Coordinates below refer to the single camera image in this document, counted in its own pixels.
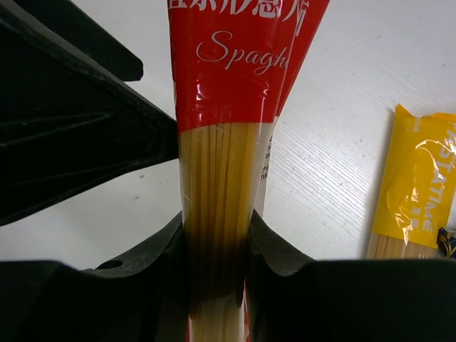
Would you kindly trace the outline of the red spaghetti bag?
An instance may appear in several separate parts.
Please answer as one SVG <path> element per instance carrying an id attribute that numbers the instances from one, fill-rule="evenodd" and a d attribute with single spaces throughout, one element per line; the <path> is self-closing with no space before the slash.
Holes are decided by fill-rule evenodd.
<path id="1" fill-rule="evenodd" d="M 269 141 L 327 1 L 169 1 L 188 341 L 243 341 L 246 243 Z"/>

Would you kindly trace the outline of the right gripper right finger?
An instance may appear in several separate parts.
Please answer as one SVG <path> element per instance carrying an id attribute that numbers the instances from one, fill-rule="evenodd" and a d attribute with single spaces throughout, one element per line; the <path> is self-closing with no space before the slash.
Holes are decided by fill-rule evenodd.
<path id="1" fill-rule="evenodd" d="M 247 252 L 253 341 L 455 339 L 453 261 L 316 261 L 257 214 Z"/>

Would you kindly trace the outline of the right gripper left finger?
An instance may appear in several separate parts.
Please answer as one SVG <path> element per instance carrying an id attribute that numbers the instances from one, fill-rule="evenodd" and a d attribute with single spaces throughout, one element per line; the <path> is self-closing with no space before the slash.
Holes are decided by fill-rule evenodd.
<path id="1" fill-rule="evenodd" d="M 94 269 L 57 261 L 1 264 L 3 341 L 184 341 L 180 216 Z"/>

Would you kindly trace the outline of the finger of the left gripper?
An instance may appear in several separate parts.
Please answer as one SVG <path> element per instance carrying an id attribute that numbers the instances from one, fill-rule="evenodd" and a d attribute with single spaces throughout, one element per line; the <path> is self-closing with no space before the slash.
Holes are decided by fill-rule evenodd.
<path id="1" fill-rule="evenodd" d="M 72 1 L 1 3 L 1 223 L 177 157 L 143 62 Z"/>

